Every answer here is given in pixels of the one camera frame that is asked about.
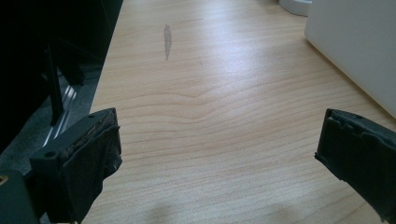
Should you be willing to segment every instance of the white object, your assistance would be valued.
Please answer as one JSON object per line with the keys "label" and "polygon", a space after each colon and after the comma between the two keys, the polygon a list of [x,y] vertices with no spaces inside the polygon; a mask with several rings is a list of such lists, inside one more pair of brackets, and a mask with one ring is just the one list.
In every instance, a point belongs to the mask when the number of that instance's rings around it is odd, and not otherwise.
{"label": "white object", "polygon": [[315,0],[305,36],[396,118],[395,12],[395,0]]}
{"label": "white object", "polygon": [[289,13],[307,16],[312,0],[279,0],[279,4]]}

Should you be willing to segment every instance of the scratch mark on table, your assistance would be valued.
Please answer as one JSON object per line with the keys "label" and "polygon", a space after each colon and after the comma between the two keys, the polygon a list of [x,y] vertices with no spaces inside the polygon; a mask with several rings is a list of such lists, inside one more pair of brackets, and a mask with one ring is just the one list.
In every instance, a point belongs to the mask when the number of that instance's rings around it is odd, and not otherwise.
{"label": "scratch mark on table", "polygon": [[165,29],[163,30],[163,37],[165,38],[166,61],[168,61],[169,53],[171,52],[171,45],[172,45],[172,34],[168,24],[165,24]]}

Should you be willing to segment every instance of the wooden table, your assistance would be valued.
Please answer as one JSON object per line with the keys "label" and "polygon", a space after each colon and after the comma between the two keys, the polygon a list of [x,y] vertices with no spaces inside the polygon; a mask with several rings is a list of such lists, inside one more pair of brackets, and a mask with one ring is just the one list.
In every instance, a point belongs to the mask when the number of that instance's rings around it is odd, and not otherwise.
{"label": "wooden table", "polygon": [[381,223],[314,153],[326,108],[396,121],[305,22],[275,0],[124,0],[92,105],[117,108],[123,164],[84,223]]}

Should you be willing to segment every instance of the gray carpet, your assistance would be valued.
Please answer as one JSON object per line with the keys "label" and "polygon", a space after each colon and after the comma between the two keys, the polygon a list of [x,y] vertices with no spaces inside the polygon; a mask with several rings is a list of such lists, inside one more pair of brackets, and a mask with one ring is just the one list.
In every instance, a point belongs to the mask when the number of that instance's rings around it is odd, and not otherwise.
{"label": "gray carpet", "polygon": [[[89,115],[93,96],[101,74],[101,67],[95,64],[85,64],[81,66],[85,75],[84,85],[76,86],[74,89],[77,95],[73,104],[68,107],[68,120],[65,128]],[[62,74],[59,75],[61,92],[64,94],[68,87],[67,81]],[[40,148],[50,132],[50,122],[52,118],[50,98],[27,120],[20,133],[14,138],[11,144],[0,155],[0,169],[11,169],[26,174],[30,171],[29,157]],[[50,223],[46,216],[40,219],[41,223]]]}

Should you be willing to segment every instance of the black object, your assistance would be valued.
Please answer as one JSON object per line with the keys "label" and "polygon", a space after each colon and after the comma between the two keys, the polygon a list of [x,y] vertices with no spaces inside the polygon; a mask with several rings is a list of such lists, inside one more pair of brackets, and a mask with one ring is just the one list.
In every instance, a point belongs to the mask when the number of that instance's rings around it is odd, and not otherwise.
{"label": "black object", "polygon": [[120,167],[115,108],[80,120],[30,158],[32,171],[0,171],[0,223],[80,223]]}
{"label": "black object", "polygon": [[315,158],[382,220],[396,223],[396,133],[359,115],[328,109]]}

